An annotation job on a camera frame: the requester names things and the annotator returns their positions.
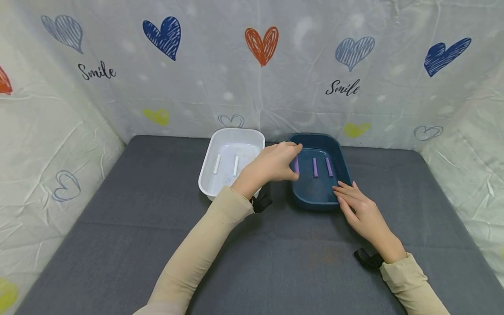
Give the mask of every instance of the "sleeve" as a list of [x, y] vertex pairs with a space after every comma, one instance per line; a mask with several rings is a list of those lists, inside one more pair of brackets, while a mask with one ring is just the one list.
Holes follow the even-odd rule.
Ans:
[[229, 233], [252, 213], [250, 201], [224, 187], [166, 264], [148, 305], [135, 315], [184, 314]]
[[449, 315], [441, 300], [427, 282], [427, 277], [413, 255], [393, 264], [383, 263], [383, 280], [399, 299], [408, 315]]

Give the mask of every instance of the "orange heart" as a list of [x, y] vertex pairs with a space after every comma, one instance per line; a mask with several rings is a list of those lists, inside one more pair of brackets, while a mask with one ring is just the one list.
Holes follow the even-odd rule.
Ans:
[[5, 93], [10, 95], [12, 92], [11, 82], [9, 77], [5, 74], [3, 69], [0, 67], [0, 93]]
[[257, 61], [264, 67], [273, 57], [277, 48], [278, 29], [275, 26], [270, 27], [264, 34], [264, 38], [261, 39], [255, 29], [247, 28], [245, 30], [245, 41]]

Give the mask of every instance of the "black wrist strap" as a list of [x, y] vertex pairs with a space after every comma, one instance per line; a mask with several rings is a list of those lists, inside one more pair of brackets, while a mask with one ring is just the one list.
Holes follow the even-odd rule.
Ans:
[[380, 254], [376, 254], [373, 256], [369, 256], [365, 249], [361, 248], [355, 253], [353, 253], [357, 261], [359, 261], [360, 265], [366, 269], [377, 270], [383, 264], [383, 258]]
[[256, 197], [252, 197], [252, 208], [255, 213], [261, 213], [264, 211], [267, 207], [269, 207], [270, 204], [273, 203], [273, 200], [271, 200], [271, 185], [270, 183], [267, 183], [261, 188], [261, 191], [259, 191], [259, 194]]

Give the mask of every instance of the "blue plastic tray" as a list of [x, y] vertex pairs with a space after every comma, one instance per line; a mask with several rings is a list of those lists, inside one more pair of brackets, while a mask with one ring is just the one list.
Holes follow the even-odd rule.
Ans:
[[[298, 154], [299, 180], [292, 183], [294, 201], [305, 210], [331, 211], [339, 208], [332, 186], [338, 180], [351, 184], [350, 173], [339, 142], [325, 134], [295, 134], [290, 141], [303, 144]], [[313, 158], [317, 162], [318, 178], [313, 173]], [[329, 158], [333, 177], [329, 177], [326, 165]], [[295, 171], [295, 161], [290, 167]]]

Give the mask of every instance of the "gray fabric surface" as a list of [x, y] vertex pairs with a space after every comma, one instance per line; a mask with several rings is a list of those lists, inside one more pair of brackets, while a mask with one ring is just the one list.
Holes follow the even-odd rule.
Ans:
[[[209, 140], [135, 137], [25, 298], [19, 315], [127, 315], [148, 300], [164, 265], [205, 213], [198, 188]], [[452, 314], [502, 314], [504, 290], [423, 159], [402, 150], [343, 148]], [[191, 314], [405, 314], [353, 252], [369, 245], [343, 215], [274, 203], [230, 235]]]

